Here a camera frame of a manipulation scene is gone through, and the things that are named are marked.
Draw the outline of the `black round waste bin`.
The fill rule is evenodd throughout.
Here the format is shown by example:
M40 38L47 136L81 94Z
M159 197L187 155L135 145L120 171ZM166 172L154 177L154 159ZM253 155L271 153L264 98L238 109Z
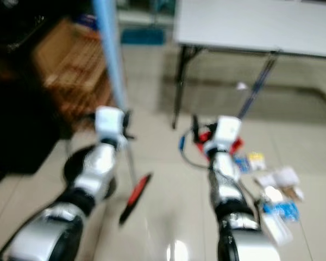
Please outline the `black round waste bin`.
M81 149L74 152L69 158L66 160L63 171L63 178L68 186L73 185L76 177L81 174L83 170L83 161L86 158L86 155L94 149L95 146L87 146L82 147ZM109 199L115 193L117 189L117 179L113 177L111 181L109 181L108 189L106 190L106 194L104 195L104 200Z

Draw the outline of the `brown cardboard scrap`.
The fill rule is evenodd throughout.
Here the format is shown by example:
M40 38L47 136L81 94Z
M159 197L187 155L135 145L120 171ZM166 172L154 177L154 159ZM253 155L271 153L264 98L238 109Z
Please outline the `brown cardboard scrap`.
M290 199L290 201L301 202L305 199L304 192L299 187L283 187L281 191L287 198Z

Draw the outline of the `white paper carton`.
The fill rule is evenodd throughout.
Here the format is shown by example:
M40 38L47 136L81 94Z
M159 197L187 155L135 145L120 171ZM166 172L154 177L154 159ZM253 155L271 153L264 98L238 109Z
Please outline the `white paper carton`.
M280 167L272 172L256 176L255 182L261 187L287 188L297 186L300 178L291 166Z

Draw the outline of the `blue carton box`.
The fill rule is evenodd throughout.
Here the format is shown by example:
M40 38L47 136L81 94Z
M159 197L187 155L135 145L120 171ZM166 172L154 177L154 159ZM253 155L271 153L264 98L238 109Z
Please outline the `blue carton box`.
M74 22L90 30L99 30L98 18L96 15L81 14L74 19Z

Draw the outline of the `folded wooden slat rack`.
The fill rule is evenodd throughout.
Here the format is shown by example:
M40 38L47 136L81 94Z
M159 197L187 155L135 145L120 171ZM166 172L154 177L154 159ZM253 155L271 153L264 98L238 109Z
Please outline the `folded wooden slat rack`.
M57 113L73 131L94 128L86 116L114 106L100 35L61 19L32 52Z

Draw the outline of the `light blue handled red broom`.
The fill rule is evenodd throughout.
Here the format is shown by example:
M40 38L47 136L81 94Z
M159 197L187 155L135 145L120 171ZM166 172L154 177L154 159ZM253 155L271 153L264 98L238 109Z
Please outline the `light blue handled red broom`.
M97 17L97 26L101 36L104 57L106 57L106 63L108 63L111 92L114 95L116 106L125 113L122 137L125 142L125 149L127 150L127 160L128 165L130 166L130 177L133 182L133 189L131 190L124 211L119 216L118 226L119 228L123 228L126 222L133 215L136 206L138 206L141 201L144 191L146 191L151 183L152 174L149 172L143 176L138 176L135 170L133 149L130 144L130 141L134 140L135 137L128 133L131 110L128 105L128 97L126 93L115 0L92 0L92 5Z

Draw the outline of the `white table black legs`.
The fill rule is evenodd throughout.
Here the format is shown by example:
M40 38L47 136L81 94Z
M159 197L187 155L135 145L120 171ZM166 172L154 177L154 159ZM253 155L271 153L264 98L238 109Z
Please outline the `white table black legs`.
M180 45L171 127L176 128L187 65L205 49L326 59L326 2L178 0L173 39Z

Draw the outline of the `light blue plastic packet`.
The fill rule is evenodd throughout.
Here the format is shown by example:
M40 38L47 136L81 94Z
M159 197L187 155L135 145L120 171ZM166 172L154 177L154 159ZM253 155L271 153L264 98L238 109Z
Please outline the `light blue plastic packet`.
M277 214L285 221L298 222L300 219L299 209L294 201L265 202L262 209L269 214Z

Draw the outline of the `white foam tray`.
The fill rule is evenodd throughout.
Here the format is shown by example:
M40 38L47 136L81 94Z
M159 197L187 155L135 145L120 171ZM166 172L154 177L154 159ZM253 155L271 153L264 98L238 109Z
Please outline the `white foam tray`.
M261 214L261 220L264 223L266 233L277 246L284 246L294 238L279 214L263 213Z

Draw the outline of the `teal floor mat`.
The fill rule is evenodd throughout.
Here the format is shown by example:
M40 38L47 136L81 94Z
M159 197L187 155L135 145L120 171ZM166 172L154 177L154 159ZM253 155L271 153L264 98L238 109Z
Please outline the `teal floor mat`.
M166 44L166 32L163 28L126 28L121 44L162 46Z

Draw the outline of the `colourful blue snack packet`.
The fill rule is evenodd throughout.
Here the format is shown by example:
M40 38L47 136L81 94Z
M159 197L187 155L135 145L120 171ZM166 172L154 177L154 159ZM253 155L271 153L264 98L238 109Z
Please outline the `colourful blue snack packet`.
M252 170L248 158L245 155L235 156L234 162L241 172L250 172Z

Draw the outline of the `red dustpan blue handle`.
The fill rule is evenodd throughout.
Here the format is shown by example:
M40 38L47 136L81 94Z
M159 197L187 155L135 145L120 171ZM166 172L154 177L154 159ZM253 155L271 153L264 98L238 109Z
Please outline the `red dustpan blue handle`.
M262 87L265 84L266 79L269 77L269 73L271 69L274 67L275 62L277 62L278 55L281 53L281 51L274 51L269 54L269 57L267 59L267 62L265 62L264 67L262 68L262 71L260 72L257 80L255 80L252 92L248 95L246 101L243 103L243 106L238 114L238 117L240 120L247 115L248 110L252 106L253 102L256 100L256 98L259 95L259 91L262 89ZM213 134L216 134L218 130L218 123L212 123L210 125L206 125L206 127L209 129L209 131L200 134L198 129L193 130L193 134L195 135L195 144L198 145L199 149L202 149L203 142L211 141Z

